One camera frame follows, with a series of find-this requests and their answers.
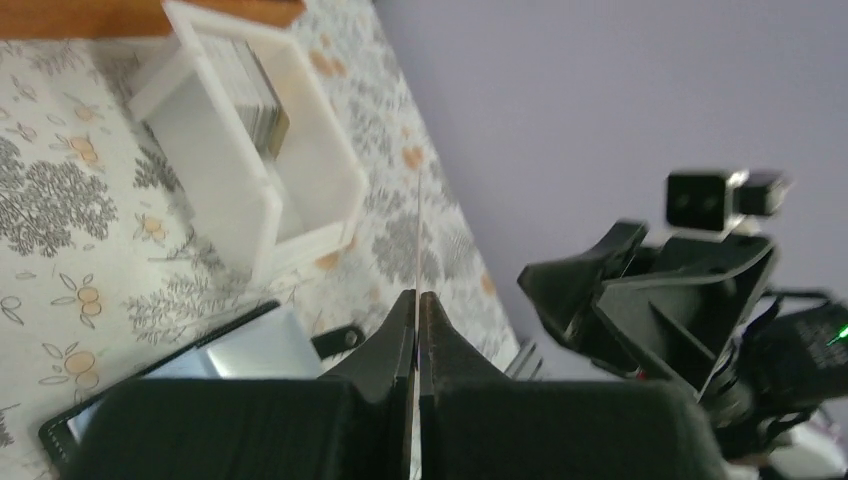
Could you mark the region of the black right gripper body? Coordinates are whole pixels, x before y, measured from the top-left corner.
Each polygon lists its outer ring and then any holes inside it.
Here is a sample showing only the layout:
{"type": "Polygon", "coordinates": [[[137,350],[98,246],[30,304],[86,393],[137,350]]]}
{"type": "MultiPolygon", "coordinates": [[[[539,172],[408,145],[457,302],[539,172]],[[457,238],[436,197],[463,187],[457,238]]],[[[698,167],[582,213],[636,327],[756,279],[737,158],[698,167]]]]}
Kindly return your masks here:
{"type": "Polygon", "coordinates": [[[695,389],[722,454],[773,448],[847,394],[847,305],[826,290],[699,288],[695,389]]]}

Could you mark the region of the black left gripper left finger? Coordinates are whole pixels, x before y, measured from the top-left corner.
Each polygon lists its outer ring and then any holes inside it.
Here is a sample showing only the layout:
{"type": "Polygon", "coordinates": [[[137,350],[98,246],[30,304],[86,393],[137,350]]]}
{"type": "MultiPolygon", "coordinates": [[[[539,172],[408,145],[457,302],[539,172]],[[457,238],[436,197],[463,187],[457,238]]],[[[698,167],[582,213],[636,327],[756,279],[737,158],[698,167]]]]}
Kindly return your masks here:
{"type": "Polygon", "coordinates": [[[406,479],[414,291],[314,379],[135,379],[103,401],[66,479],[406,479]]]}

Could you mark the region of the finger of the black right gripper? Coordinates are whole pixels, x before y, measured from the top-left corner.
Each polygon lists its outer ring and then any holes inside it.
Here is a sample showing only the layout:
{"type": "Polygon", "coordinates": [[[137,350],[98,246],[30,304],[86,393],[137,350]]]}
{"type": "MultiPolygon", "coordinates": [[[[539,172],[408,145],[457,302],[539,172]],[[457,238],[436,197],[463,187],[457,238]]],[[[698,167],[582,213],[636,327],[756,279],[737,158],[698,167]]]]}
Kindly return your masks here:
{"type": "Polygon", "coordinates": [[[619,220],[588,250],[526,265],[517,283],[546,332],[574,352],[620,352],[593,312],[605,280],[621,277],[648,233],[644,222],[619,220]]]}
{"type": "Polygon", "coordinates": [[[672,237],[647,272],[603,282],[593,309],[648,377],[701,397],[776,260],[767,236],[672,237]]]}

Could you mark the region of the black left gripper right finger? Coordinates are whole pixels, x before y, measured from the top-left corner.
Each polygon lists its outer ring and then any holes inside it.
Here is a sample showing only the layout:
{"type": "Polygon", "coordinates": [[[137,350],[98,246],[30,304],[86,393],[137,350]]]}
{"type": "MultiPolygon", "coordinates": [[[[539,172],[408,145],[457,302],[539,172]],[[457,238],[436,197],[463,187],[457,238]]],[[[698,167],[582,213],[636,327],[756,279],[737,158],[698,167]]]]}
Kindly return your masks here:
{"type": "Polygon", "coordinates": [[[514,380],[420,297],[426,479],[722,479],[707,419],[657,381],[514,380]]]}

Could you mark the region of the black leather card holder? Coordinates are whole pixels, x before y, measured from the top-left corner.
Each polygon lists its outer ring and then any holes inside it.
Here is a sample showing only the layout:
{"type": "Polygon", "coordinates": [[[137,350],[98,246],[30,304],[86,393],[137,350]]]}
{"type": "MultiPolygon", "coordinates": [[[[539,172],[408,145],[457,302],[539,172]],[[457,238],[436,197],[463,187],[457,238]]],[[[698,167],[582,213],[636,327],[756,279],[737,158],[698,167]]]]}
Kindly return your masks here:
{"type": "Polygon", "coordinates": [[[366,339],[355,323],[309,336],[294,308],[268,301],[201,335],[45,421],[38,438],[50,463],[63,470],[79,448],[103,397],[135,379],[314,379],[322,362],[366,339]]]}

